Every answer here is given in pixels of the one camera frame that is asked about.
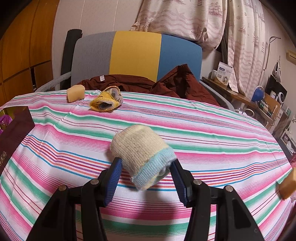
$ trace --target product box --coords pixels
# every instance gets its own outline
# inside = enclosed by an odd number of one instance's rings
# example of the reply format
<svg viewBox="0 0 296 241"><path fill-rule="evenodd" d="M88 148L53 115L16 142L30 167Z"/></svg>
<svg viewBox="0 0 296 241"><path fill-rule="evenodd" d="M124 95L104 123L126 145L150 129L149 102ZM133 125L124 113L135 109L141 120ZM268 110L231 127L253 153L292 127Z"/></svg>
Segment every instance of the product box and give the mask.
<svg viewBox="0 0 296 241"><path fill-rule="evenodd" d="M218 66L218 69L217 69L217 74L216 74L215 81L220 82L223 85L227 86L230 75L231 75L231 72L232 72L232 69L233 68L231 66L220 62L219 66Z"/></svg>

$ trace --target blue gripper pad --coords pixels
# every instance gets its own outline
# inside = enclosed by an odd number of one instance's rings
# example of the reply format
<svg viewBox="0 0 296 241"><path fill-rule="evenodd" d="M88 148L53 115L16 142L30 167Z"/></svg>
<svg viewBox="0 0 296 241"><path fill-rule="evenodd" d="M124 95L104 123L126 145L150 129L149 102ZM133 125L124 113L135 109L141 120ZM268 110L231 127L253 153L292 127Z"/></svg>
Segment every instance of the blue gripper pad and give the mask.
<svg viewBox="0 0 296 241"><path fill-rule="evenodd" d="M182 181L181 175L179 173L179 170L177 168L176 162L172 162L171 166L170 166L170 173L172 175L178 196L179 196L179 200L181 203L184 204L184 206L187 205L187 196L186 196L186 186L184 184L184 182Z"/></svg>
<svg viewBox="0 0 296 241"><path fill-rule="evenodd" d="M121 175L122 171L122 160L120 158L115 158L112 165L110 166L108 170L108 174L110 174L109 182L107 183L105 187L105 199L104 199L104 205L107 206L113 199L119 177Z"/></svg>

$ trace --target yellow sponge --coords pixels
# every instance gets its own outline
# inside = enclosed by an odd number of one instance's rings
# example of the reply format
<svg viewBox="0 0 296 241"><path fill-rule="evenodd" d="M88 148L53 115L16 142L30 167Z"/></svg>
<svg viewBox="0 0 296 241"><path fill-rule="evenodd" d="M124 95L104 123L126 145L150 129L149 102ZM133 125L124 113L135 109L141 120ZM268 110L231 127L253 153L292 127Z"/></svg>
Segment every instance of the yellow sponge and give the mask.
<svg viewBox="0 0 296 241"><path fill-rule="evenodd" d="M76 100L84 99L85 87L83 85L74 85L71 88L67 89L67 97L69 103L72 103Z"/></svg>
<svg viewBox="0 0 296 241"><path fill-rule="evenodd" d="M280 183L279 193L283 199L288 199L296 191L296 168Z"/></svg>

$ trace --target pink striped fabric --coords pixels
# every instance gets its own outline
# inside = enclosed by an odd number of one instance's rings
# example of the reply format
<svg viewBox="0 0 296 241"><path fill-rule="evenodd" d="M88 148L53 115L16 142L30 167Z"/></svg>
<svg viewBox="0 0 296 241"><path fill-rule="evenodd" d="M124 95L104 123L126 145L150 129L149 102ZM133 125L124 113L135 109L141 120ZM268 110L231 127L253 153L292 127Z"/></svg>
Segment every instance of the pink striped fabric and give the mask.
<svg viewBox="0 0 296 241"><path fill-rule="evenodd" d="M183 168L210 186L232 185L265 241L276 241L294 204L276 191L291 165L275 139L256 120L209 104L123 93L110 113L90 110L99 91L68 103L65 91L15 97L0 109L27 105L35 128L0 176L0 223L11 240L26 240L55 190L84 185L110 166L109 145L117 130L150 126L171 146ZM101 209L109 241L183 240L191 209L179 201L169 174L147 191L136 191L122 171L113 201ZM208 240L215 238L211 207ZM77 240L83 240L76 206Z"/></svg>

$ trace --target rolled sock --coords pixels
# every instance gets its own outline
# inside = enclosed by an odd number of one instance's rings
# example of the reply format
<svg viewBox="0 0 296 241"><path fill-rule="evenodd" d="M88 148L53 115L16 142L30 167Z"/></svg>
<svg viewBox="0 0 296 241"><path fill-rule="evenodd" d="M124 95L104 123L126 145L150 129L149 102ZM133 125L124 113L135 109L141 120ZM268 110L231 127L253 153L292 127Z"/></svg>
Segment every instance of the rolled sock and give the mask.
<svg viewBox="0 0 296 241"><path fill-rule="evenodd" d="M122 159L138 190L146 190L162 180L177 159L174 150L144 125L133 125L117 133L110 150L113 156Z"/></svg>
<svg viewBox="0 0 296 241"><path fill-rule="evenodd" d="M74 85L71 88L67 89L67 97L69 103L72 103L76 100L84 99L85 87L83 85Z"/></svg>

